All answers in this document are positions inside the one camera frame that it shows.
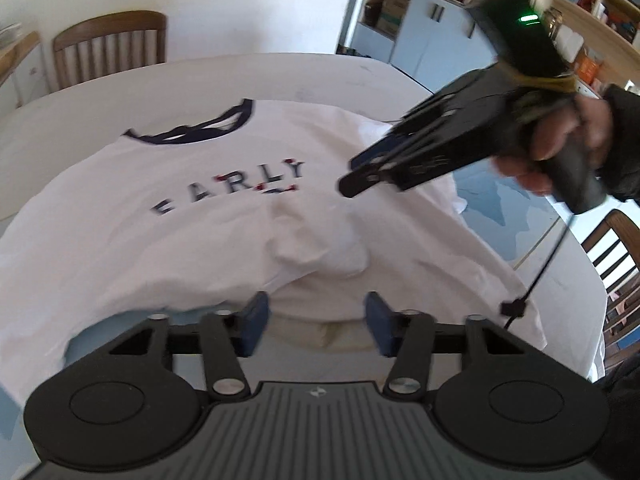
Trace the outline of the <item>dark sleeve forearm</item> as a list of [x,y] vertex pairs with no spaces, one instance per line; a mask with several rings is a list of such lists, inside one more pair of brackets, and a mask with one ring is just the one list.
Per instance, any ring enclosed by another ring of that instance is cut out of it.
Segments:
[[640,198],[640,99],[638,94],[615,84],[608,87],[604,100],[612,114],[611,146],[599,169],[601,182],[620,202]]

